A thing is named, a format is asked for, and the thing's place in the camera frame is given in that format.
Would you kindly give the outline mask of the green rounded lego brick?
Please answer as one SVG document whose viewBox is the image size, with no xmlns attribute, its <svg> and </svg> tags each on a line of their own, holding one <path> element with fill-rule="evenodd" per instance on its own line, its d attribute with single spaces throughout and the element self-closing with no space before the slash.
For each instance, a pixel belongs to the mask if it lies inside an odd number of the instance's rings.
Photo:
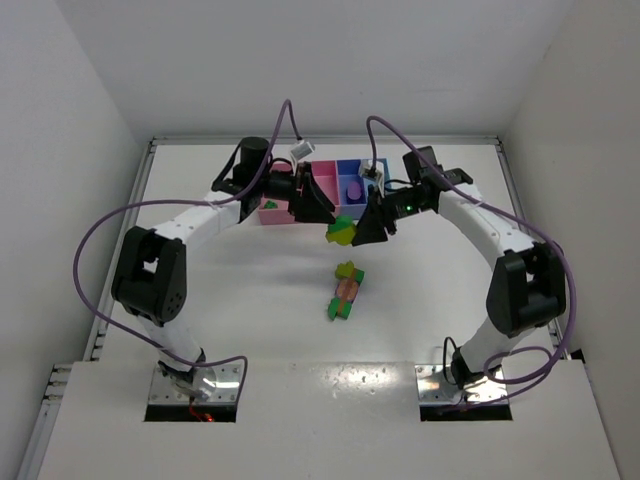
<svg viewBox="0 0 640 480">
<path fill-rule="evenodd" d="M 327 227 L 327 233 L 335 234 L 343 230 L 350 229 L 351 227 L 354 227 L 354 220 L 351 216 L 338 215 L 335 217 L 334 223 Z"/>
</svg>

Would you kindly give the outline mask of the purple rounded lego brick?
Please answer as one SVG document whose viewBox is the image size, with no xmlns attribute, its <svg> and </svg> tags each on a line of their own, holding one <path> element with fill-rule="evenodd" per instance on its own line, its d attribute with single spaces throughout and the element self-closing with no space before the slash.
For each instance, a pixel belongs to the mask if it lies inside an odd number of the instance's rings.
<svg viewBox="0 0 640 480">
<path fill-rule="evenodd" d="M 348 204 L 359 204 L 363 197 L 362 186 L 358 181 L 350 181 L 346 188 L 345 198 Z"/>
</svg>

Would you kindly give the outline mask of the brown lego plate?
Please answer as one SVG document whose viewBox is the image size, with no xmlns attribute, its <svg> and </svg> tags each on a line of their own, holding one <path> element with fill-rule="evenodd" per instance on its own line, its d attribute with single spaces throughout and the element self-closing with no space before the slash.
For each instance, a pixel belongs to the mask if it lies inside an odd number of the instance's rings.
<svg viewBox="0 0 640 480">
<path fill-rule="evenodd" d="M 359 287 L 362 282 L 363 272 L 354 269 L 348 276 L 342 278 L 336 290 L 338 296 L 338 306 L 336 315 L 346 320 L 351 313 L 353 303 L 358 295 Z"/>
</svg>

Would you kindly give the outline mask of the lime rounded lego brick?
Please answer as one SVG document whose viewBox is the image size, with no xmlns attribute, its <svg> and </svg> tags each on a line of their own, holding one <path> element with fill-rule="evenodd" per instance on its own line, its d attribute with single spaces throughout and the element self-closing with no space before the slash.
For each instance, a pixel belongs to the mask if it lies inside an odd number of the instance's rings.
<svg viewBox="0 0 640 480">
<path fill-rule="evenodd" d="M 329 243 L 336 243 L 340 246 L 348 246 L 351 244 L 354 233 L 352 230 L 343 229 L 340 231 L 327 232 L 325 235 Z"/>
</svg>

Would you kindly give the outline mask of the purple butterfly lego brick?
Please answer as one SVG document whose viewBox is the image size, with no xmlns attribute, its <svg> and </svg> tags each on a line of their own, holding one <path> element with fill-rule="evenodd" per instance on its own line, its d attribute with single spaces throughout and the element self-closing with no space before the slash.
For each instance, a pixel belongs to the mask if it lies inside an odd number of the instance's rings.
<svg viewBox="0 0 640 480">
<path fill-rule="evenodd" d="M 360 283 L 355 279 L 342 279 L 336 287 L 335 297 L 340 301 L 344 300 L 347 303 L 353 303 L 357 297 L 359 287 Z"/>
</svg>

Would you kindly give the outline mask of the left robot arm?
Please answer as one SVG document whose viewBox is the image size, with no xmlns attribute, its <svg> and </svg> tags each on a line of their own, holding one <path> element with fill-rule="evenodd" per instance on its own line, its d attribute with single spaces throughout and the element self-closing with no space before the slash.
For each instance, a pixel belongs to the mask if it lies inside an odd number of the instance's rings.
<svg viewBox="0 0 640 480">
<path fill-rule="evenodd" d="M 298 222 L 333 224 L 335 206 L 306 160 L 314 150 L 309 141 L 299 140 L 290 149 L 291 166 L 276 170 L 269 141 L 245 137 L 201 204 L 152 228 L 127 231 L 111 294 L 159 344 L 161 372 L 177 387 L 195 390 L 210 370 L 180 317 L 187 297 L 187 255 L 243 222 L 264 198 L 286 202 Z"/>
</svg>

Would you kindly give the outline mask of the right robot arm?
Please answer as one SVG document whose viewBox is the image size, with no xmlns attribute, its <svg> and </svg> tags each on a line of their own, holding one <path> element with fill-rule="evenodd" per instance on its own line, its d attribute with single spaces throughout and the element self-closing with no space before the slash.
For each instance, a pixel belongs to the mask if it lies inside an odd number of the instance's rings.
<svg viewBox="0 0 640 480">
<path fill-rule="evenodd" d="M 566 309 L 565 271 L 559 255 L 516 228 L 483 202 L 473 179 L 462 169 L 446 170 L 432 147 L 404 155 L 408 184 L 388 190 L 367 187 L 367 206 L 351 244 L 387 241 L 399 220 L 433 211 L 453 224 L 477 249 L 492 271 L 485 305 L 487 317 L 476 333 L 455 348 L 448 368 L 462 388 L 499 367 L 501 359 L 537 328 Z"/>
</svg>

